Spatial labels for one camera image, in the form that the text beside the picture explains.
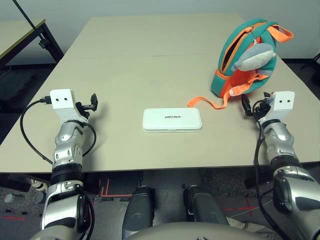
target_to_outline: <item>backpack zipper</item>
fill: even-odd
[[[256,27],[265,24],[266,21],[264,22],[258,22],[254,25],[248,26],[245,29],[243,29],[239,34],[234,38],[234,40],[230,43],[228,48],[225,50],[224,56],[223,56],[223,61],[221,64],[221,69],[220,72],[222,74],[225,73],[225,70],[228,69],[234,55],[236,54],[235,49],[238,49],[240,44],[242,43],[243,39],[247,36],[247,34],[251,33]]]

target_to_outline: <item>teal backpack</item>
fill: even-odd
[[[293,37],[292,32],[274,21],[256,18],[241,24],[224,44],[211,84],[211,90],[223,98],[223,105],[198,96],[190,100],[188,106],[192,108],[198,101],[205,100],[215,109],[223,109],[230,97],[262,87],[276,66],[276,41],[285,43]]]

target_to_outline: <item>white wall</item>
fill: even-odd
[[[30,18],[47,19],[64,52],[93,16],[214,12],[239,13],[245,20],[265,18],[294,32],[293,40],[278,45],[282,58],[312,58],[320,49],[320,0],[19,0],[19,3]],[[22,19],[11,0],[1,0],[0,21]],[[10,64],[53,63],[38,42],[33,41]]]

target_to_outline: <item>cable connector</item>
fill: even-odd
[[[40,98],[39,101],[40,103],[44,103],[44,104],[52,104],[50,96],[45,96],[43,98]]]

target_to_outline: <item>black cable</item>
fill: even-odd
[[[260,196],[260,191],[259,191],[259,160],[258,160],[258,156],[259,156],[259,150],[260,150],[260,146],[262,144],[262,142],[264,141],[264,139],[262,139],[262,126],[259,122],[259,119],[256,115],[256,105],[258,103],[262,103],[263,100],[259,100],[257,102],[254,103],[253,107],[252,107],[252,114],[258,124],[259,127],[259,138],[256,141],[256,146],[255,146],[255,151],[254,151],[254,159],[253,159],[253,164],[255,166],[255,190],[256,190],[256,197],[258,199],[258,205],[260,208],[260,211],[262,212],[264,218],[267,220],[267,222],[271,225],[271,227],[278,233],[278,235],[283,238],[284,240],[291,240],[291,238],[279,227],[279,225],[272,219],[272,217],[267,213],[267,211],[265,210],[263,204],[262,204],[262,198],[263,196],[265,196],[268,192],[271,192],[273,189],[264,192],[261,196]]]
[[[87,154],[91,151],[91,149],[95,146],[96,141],[97,141],[97,133],[96,133],[94,127],[93,127],[91,124],[86,123],[86,122],[84,123],[84,125],[86,125],[88,128],[90,128],[90,129],[92,130],[94,139],[93,139],[92,145],[89,147],[89,149],[88,149],[84,154],[82,154],[83,157],[84,157],[85,155],[87,155]]]
[[[19,9],[19,11],[21,12],[21,14],[24,16],[24,18],[27,20],[27,22],[30,24],[30,26],[33,28],[33,30],[37,33],[37,35],[39,36],[39,38],[43,41],[44,37],[41,35],[41,33],[39,32],[39,30],[35,27],[35,25],[32,23],[32,21],[30,20],[30,18],[27,16],[27,14],[25,13],[25,11],[21,8],[21,6],[17,3],[16,0],[12,0],[13,3],[16,5],[16,7]]]
[[[24,116],[26,114],[26,112],[33,106],[33,105],[36,105],[38,103],[42,103],[41,100],[38,100],[38,101],[34,101],[33,103],[31,103],[29,106],[27,106],[22,114],[21,114],[21,117],[20,117],[20,130],[21,130],[21,133],[22,133],[22,136],[24,138],[24,140],[26,141],[26,143],[45,161],[47,161],[48,163],[52,164],[52,161],[49,160],[49,158],[47,158],[45,155],[43,155],[41,152],[39,152],[35,146],[32,145],[32,143],[29,141],[26,133],[25,133],[25,130],[24,130]]]
[[[91,225],[90,225],[90,230],[88,232],[88,235],[86,236],[86,240],[89,240],[91,238],[91,235],[92,235],[92,232],[94,231],[94,227],[95,227],[95,210],[94,210],[94,206],[92,205],[92,202],[90,201],[89,197],[87,194],[85,194],[83,192],[83,194],[85,195],[87,201],[88,201],[88,205],[89,205],[89,209],[90,209],[90,212],[91,212]],[[82,240],[86,235],[86,231],[84,231],[79,240]]]
[[[269,194],[269,193],[271,193],[272,191],[273,191],[274,189],[273,188],[271,188],[270,190],[268,190],[268,191],[265,191],[264,193],[262,193],[261,194],[261,196],[260,196],[260,202],[262,202],[262,199],[264,198],[264,196],[265,195],[267,195],[267,194]]]
[[[91,146],[89,147],[89,149],[88,149],[84,154],[82,154],[82,157],[84,157],[84,156],[87,155],[87,154],[91,151],[91,149],[95,146],[96,141],[97,141],[97,133],[96,133],[94,127],[93,127],[91,124],[87,123],[87,122],[78,121],[78,120],[69,120],[69,121],[67,121],[67,122],[69,122],[69,123],[77,123],[77,124],[79,124],[79,125],[85,125],[85,126],[87,126],[88,128],[90,128],[91,131],[92,131],[92,133],[93,133],[93,136],[94,136],[93,142],[92,142]]]
[[[85,195],[86,199],[88,200],[88,204],[89,204],[89,208],[90,208],[90,212],[91,212],[91,225],[90,225],[90,230],[89,233],[86,237],[86,239],[90,239],[92,232],[94,231],[94,227],[95,227],[95,210],[94,210],[94,206],[92,205],[92,202],[90,201],[88,195]]]
[[[25,133],[25,129],[24,129],[24,116],[26,114],[26,112],[35,104],[38,104],[38,103],[46,103],[46,104],[51,104],[51,99],[50,99],[50,96],[45,96],[44,98],[41,98],[40,100],[37,100],[37,101],[34,101],[32,102],[31,104],[29,104],[22,112],[21,114],[21,117],[20,117],[20,130],[21,130],[21,133],[22,133],[22,136],[24,138],[24,140],[27,142],[27,144],[45,161],[47,161],[48,163],[50,164],[53,164],[53,162],[47,158],[45,155],[43,155],[41,152],[39,152],[35,146],[32,145],[32,143],[30,142],[30,140],[28,139],[26,133]],[[84,125],[84,126],[87,126],[88,128],[91,129],[93,135],[94,135],[94,139],[93,139],[93,143],[92,145],[89,147],[89,149],[84,153],[82,154],[82,156],[84,157],[85,155],[87,155],[91,149],[95,146],[96,144],[96,141],[97,141],[97,133],[94,129],[94,127],[87,123],[87,122],[80,122],[80,121],[77,121],[77,120],[69,120],[68,122],[74,122],[74,123],[78,123],[80,125]]]

